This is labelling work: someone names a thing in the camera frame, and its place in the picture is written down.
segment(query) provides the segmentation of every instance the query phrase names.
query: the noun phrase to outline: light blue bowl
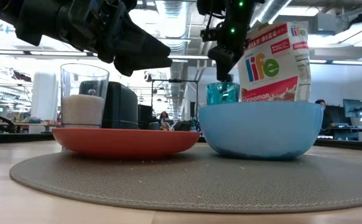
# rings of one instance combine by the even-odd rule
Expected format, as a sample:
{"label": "light blue bowl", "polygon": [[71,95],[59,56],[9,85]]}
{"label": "light blue bowl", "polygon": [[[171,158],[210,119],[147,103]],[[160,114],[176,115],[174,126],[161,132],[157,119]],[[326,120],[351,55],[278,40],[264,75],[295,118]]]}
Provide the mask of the light blue bowl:
{"label": "light blue bowl", "polygon": [[291,101],[225,103],[200,108],[199,118],[207,143],[224,156],[287,160],[313,146],[323,108]]}

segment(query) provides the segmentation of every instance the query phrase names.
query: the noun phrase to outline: glass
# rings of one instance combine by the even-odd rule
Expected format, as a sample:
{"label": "glass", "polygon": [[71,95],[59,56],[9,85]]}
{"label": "glass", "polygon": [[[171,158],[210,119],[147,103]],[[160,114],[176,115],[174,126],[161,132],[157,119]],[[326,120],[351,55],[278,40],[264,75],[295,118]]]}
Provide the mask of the glass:
{"label": "glass", "polygon": [[100,128],[109,72],[77,63],[61,66],[61,116],[65,128]]}
{"label": "glass", "polygon": [[239,101],[240,85],[236,83],[212,83],[206,86],[207,105],[236,103]]}

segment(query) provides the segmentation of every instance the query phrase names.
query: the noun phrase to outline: red plate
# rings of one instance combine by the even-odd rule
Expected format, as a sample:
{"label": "red plate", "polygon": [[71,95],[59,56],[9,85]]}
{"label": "red plate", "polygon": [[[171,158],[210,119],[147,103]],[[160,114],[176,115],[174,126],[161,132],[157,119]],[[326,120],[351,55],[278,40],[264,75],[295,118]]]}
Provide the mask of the red plate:
{"label": "red plate", "polygon": [[169,156],[190,149],[200,133],[133,129],[55,128],[63,147],[87,156],[144,159]]}

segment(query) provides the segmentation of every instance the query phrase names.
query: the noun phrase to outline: table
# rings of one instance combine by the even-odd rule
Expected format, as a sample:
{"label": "table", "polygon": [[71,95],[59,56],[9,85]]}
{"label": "table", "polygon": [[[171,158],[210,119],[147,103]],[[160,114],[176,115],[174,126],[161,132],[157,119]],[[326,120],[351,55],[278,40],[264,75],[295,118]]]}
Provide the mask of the table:
{"label": "table", "polygon": [[[270,215],[161,212],[95,205],[40,193],[13,182],[12,165],[35,156],[60,152],[55,141],[0,144],[0,223],[12,224],[362,224],[362,207],[331,212]],[[313,147],[307,154],[362,164],[362,151]]]}
{"label": "table", "polygon": [[321,132],[320,134],[333,136],[333,139],[342,139],[342,140],[359,140],[358,133],[362,132],[362,128],[328,128],[327,132]]}
{"label": "table", "polygon": [[[7,123],[0,123],[0,125],[8,126]],[[48,123],[14,123],[14,125],[17,127],[17,133],[20,133],[21,127],[29,127],[29,126],[42,126],[45,127],[44,132],[49,133],[50,128],[59,128],[62,127],[60,124],[48,124]]]}

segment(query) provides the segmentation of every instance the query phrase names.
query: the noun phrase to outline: round placemat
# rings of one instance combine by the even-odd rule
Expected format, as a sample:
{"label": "round placemat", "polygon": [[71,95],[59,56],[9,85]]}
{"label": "round placemat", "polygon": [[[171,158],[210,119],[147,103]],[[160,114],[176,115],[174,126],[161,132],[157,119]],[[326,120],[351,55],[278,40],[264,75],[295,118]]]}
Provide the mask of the round placemat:
{"label": "round placemat", "polygon": [[127,208],[280,213],[362,205],[362,165],[316,156],[226,159],[208,147],[157,161],[98,161],[61,152],[18,163],[10,176],[48,194]]}

